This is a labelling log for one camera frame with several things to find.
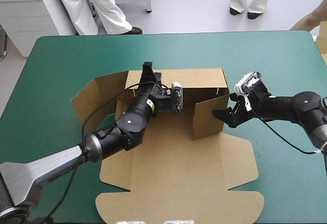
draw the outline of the cardboard box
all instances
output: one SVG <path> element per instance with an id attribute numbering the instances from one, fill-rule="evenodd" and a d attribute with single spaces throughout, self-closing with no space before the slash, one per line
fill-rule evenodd
<path id="1" fill-rule="evenodd" d="M 322 21 L 320 23 L 320 30 L 319 30 L 319 36 L 317 37 L 316 44 L 318 46 L 318 49 L 324 58 L 325 63 L 326 56 L 324 54 L 327 54 L 327 21 Z"/>
<path id="2" fill-rule="evenodd" d="M 327 37 L 327 21 L 320 22 L 319 36 Z"/>
<path id="3" fill-rule="evenodd" d="M 264 198 L 259 192 L 228 191 L 258 177 L 249 141 L 220 133 L 223 122 L 213 109 L 227 107 L 229 90 L 221 68 L 165 69 L 162 83 L 183 85 L 181 115 L 159 113 L 151 118 L 143 143 L 103 161 L 101 181 L 130 190 L 102 193 L 96 199 L 107 223 L 142 220 L 163 224 L 167 220 L 194 220 L 196 224 L 253 223 Z M 100 104 L 131 84 L 141 71 L 126 71 L 92 80 L 72 100 L 83 122 Z M 119 117 L 133 100 L 129 90 L 103 108 L 88 129 L 104 117 Z"/>

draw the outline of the white cabinet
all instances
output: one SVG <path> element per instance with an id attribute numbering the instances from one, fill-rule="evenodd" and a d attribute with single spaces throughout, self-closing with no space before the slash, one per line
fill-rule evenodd
<path id="1" fill-rule="evenodd" d="M 0 0 L 0 25 L 23 57 L 39 37 L 76 33 L 58 0 Z"/>

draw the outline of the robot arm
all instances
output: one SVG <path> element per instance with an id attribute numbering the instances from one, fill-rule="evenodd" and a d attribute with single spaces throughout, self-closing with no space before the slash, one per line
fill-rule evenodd
<path id="1" fill-rule="evenodd" d="M 235 107 L 214 110 L 215 118 L 231 128 L 252 118 L 290 121 L 303 127 L 315 147 L 327 152 L 327 107 L 318 94 L 306 91 L 295 96 L 271 96 L 259 72 L 245 75 L 235 91 L 230 95 Z"/>
<path id="2" fill-rule="evenodd" d="M 173 83 L 171 90 L 162 88 L 161 73 L 152 71 L 151 62 L 144 63 L 140 83 L 144 84 L 139 84 L 128 111 L 114 124 L 87 135 L 86 148 L 77 145 L 27 164 L 0 164 L 1 224 L 23 223 L 29 207 L 37 207 L 43 187 L 74 169 L 78 162 L 98 162 L 140 145 L 150 118 L 158 112 L 181 113 L 181 85 Z"/>

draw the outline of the box flap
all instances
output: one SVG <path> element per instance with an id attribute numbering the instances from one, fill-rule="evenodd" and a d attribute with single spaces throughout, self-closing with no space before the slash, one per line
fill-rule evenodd
<path id="1" fill-rule="evenodd" d="M 221 68 L 160 69 L 154 72 L 162 73 L 161 82 L 168 87 L 179 82 L 183 88 L 227 88 Z M 129 71 L 125 87 L 138 83 L 141 73 L 141 70 Z"/>
<path id="2" fill-rule="evenodd" d="M 193 118 L 194 138 L 212 135 L 223 130 L 224 122 L 214 118 L 214 109 L 225 109 L 228 104 L 229 94 L 195 105 Z"/>
<path id="3" fill-rule="evenodd" d="M 327 21 L 320 22 L 319 36 L 327 37 Z"/>
<path id="4" fill-rule="evenodd" d="M 220 149 L 227 189 L 254 181 L 259 173 L 250 141 L 221 133 Z"/>
<path id="5" fill-rule="evenodd" d="M 327 65 L 327 54 L 321 54 L 323 60 L 325 61 L 326 65 Z"/>
<path id="6" fill-rule="evenodd" d="M 71 100 L 81 123 L 84 123 L 95 109 L 124 89 L 127 74 L 128 71 L 124 71 L 96 77 Z M 114 99 L 97 112 L 87 123 L 86 130 L 95 130 L 107 114 L 114 113 L 116 101 L 117 99 Z"/>
<path id="7" fill-rule="evenodd" d="M 101 174 L 115 177 L 116 164 L 109 157 Z M 264 205 L 259 192 L 227 191 L 255 180 L 258 171 L 249 141 L 223 133 L 194 140 L 191 133 L 147 132 L 143 144 L 133 150 L 132 172 L 131 192 L 97 197 L 105 222 L 254 223 Z"/>
<path id="8" fill-rule="evenodd" d="M 321 54 L 327 54 L 327 36 L 318 36 L 316 44 Z"/>

